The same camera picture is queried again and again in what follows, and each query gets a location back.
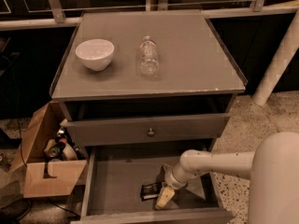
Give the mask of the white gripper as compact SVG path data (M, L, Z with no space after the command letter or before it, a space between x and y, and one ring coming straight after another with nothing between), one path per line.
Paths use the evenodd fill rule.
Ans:
M175 165L163 164L164 181L166 187L160 191L155 208L160 210L166 207L175 195L174 189L181 189L186 186L190 178L190 173L186 172L179 163Z

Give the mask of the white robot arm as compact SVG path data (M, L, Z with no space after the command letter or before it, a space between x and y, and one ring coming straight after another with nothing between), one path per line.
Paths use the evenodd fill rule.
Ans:
M204 172L249 181L248 224L299 224L299 133L272 134L249 152L184 151L165 168L155 207L164 208L176 190Z

